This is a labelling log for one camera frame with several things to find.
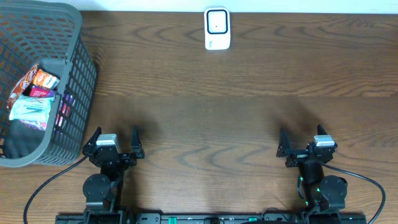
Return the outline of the red purple snack bag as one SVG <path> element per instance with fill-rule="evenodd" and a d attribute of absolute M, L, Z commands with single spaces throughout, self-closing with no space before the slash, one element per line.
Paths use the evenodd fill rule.
<path fill-rule="evenodd" d="M 21 120 L 21 123 L 26 125 L 27 127 L 37 129 L 40 131 L 45 131 L 47 129 L 47 122 Z"/>

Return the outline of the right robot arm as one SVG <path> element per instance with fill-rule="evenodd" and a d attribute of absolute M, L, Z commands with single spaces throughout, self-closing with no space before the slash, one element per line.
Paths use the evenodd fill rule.
<path fill-rule="evenodd" d="M 293 149 L 287 131 L 280 130 L 277 157 L 285 159 L 286 167 L 299 171 L 297 192 L 305 199 L 306 208 L 300 212 L 300 223 L 341 223 L 338 212 L 345 208 L 348 184 L 342 177 L 325 175 L 323 166 L 333 159 L 337 143 L 321 125 L 317 135 L 305 149 Z"/>

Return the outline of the small orange snack packet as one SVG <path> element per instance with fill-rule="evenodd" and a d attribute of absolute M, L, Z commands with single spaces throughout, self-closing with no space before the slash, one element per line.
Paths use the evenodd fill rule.
<path fill-rule="evenodd" d="M 36 75 L 34 76 L 32 84 L 41 88 L 53 90 L 57 87 L 59 82 L 60 80 L 56 76 L 47 73 L 41 69 L 38 69 Z"/>

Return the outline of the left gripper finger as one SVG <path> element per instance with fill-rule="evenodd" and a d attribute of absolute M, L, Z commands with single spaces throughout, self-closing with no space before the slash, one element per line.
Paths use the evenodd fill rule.
<path fill-rule="evenodd" d="M 92 147 L 96 146 L 96 141 L 99 137 L 99 135 L 102 133 L 102 130 L 100 127 L 97 127 L 96 131 L 90 137 L 90 139 L 86 142 L 86 144 L 83 146 L 83 150 L 90 150 Z"/>
<path fill-rule="evenodd" d="M 133 127 L 130 147 L 134 154 L 142 154 L 142 144 L 136 127 Z"/>

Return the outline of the orange brown wafer bar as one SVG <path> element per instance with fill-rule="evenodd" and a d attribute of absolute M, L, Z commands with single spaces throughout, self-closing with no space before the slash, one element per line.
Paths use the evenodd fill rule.
<path fill-rule="evenodd" d="M 16 83 L 15 87 L 12 89 L 11 94 L 7 100 L 7 109 L 11 110 L 13 104 L 17 99 L 23 94 L 27 87 L 32 83 L 37 71 L 39 69 L 39 64 L 34 64 L 31 69 Z"/>

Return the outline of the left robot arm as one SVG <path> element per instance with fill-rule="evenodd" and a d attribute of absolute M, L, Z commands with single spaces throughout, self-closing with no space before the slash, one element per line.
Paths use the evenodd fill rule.
<path fill-rule="evenodd" d="M 97 128 L 83 146 L 83 155 L 100 168 L 98 174 L 89 176 L 83 184 L 86 208 L 85 223 L 135 223 L 134 215 L 121 205 L 124 173 L 137 165 L 145 156 L 137 129 L 133 129 L 131 151 L 121 153 L 116 134 L 102 134 Z"/>

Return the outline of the teal snack packet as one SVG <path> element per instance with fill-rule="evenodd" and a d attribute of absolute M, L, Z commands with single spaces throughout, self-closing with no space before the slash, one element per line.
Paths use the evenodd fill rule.
<path fill-rule="evenodd" d="M 20 96 L 11 108 L 10 120 L 47 122 L 54 97 Z"/>

